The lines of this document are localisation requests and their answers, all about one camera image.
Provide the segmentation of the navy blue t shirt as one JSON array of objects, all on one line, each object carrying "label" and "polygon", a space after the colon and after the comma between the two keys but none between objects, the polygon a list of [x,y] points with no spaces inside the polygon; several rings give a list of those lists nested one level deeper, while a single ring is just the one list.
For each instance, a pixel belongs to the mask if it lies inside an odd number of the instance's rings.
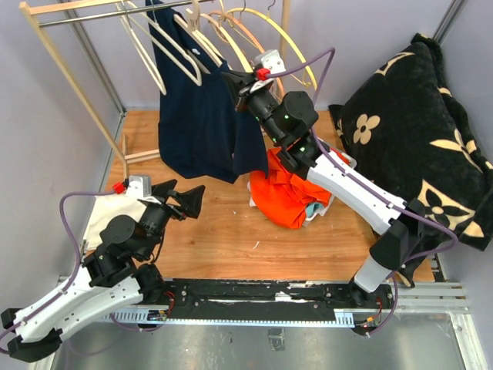
[{"label": "navy blue t shirt", "polygon": [[209,176],[234,183],[252,171],[268,171],[259,123],[238,113],[221,77],[226,65],[196,86],[171,62],[156,61],[166,95],[159,98],[162,161],[187,179]]}]

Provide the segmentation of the yellow hanger with metal hook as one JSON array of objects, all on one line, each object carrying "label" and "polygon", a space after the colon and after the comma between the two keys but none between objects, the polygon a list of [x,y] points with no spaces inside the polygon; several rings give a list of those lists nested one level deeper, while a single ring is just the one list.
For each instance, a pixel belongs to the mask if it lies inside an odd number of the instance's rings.
[{"label": "yellow hanger with metal hook", "polygon": [[[281,7],[279,22],[274,20],[271,16],[272,8],[275,7],[278,2],[280,2],[280,7]],[[265,3],[267,5],[267,9],[265,12],[261,12],[256,9],[249,8],[246,3],[247,2],[244,1],[242,7],[231,8],[226,10],[226,14],[235,15],[235,16],[237,15],[238,21],[241,21],[243,13],[254,15],[258,19],[267,23],[279,34],[280,36],[279,52],[280,52],[280,56],[283,59],[286,58],[287,50],[289,47],[289,49],[293,51],[294,55],[297,57],[297,59],[300,62],[304,63],[307,61],[307,59],[301,52],[300,48],[297,46],[295,41],[292,40],[292,38],[288,33],[289,25],[290,25],[291,1],[268,1],[268,4]],[[303,87],[316,89],[318,87],[318,82],[315,79],[314,72],[310,67],[310,65],[303,67],[302,70],[303,70],[303,75],[301,79],[298,79],[297,77],[294,76],[295,72],[292,72],[290,76],[294,77],[294,79]]]}]

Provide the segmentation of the orange t shirt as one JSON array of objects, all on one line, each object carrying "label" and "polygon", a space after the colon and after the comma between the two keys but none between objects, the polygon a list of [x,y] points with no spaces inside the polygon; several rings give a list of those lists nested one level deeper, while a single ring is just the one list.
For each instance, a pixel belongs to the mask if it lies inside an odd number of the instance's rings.
[{"label": "orange t shirt", "polygon": [[250,173],[253,200],[263,215],[280,227],[299,229],[306,217],[305,207],[311,201],[328,205],[331,192],[288,172],[277,154],[279,148],[267,151],[268,170]]}]

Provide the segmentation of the teal t shirt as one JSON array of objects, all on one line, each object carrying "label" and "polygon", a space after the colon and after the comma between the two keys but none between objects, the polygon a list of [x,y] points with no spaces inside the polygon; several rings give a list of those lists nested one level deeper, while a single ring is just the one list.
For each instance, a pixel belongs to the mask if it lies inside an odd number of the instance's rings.
[{"label": "teal t shirt", "polygon": [[324,215],[326,212],[326,206],[320,202],[309,203],[305,207],[306,218],[311,218],[316,214]]}]

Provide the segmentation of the white pink t shirt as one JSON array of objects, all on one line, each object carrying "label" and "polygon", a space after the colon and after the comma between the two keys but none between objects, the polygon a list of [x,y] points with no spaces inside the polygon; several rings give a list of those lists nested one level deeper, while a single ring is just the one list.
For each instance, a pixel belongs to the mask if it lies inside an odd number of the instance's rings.
[{"label": "white pink t shirt", "polygon": [[257,207],[257,204],[255,203],[255,201],[253,200],[253,193],[252,193],[252,190],[251,190],[251,185],[250,185],[250,182],[247,183],[246,185],[247,189],[249,190],[249,193],[250,193],[250,200],[249,200],[249,205],[251,207]]}]

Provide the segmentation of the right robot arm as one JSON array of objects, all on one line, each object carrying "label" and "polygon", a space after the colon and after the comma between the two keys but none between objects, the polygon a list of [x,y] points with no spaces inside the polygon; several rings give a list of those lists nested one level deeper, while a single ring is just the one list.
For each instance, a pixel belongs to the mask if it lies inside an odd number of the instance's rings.
[{"label": "right robot arm", "polygon": [[282,166],[355,210],[378,234],[365,262],[350,280],[349,299],[367,308],[379,286],[411,255],[424,232],[424,206],[381,189],[345,163],[311,129],[319,116],[303,91],[288,92],[278,102],[271,82],[256,72],[222,74],[236,111],[249,112],[279,148]]}]

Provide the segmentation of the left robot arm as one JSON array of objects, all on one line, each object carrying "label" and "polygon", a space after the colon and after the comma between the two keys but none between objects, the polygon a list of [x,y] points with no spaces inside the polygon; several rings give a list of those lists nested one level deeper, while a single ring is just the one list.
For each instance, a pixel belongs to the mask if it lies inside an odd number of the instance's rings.
[{"label": "left robot arm", "polygon": [[155,305],[168,295],[156,266],[166,225],[196,219],[205,186],[175,190],[176,180],[152,185],[148,176],[131,176],[104,196],[126,197],[144,206],[138,220],[113,214],[100,231],[100,245],[87,257],[75,248],[72,274],[37,302],[1,314],[2,337],[12,335],[3,355],[26,363],[57,352],[85,326],[131,304]]}]

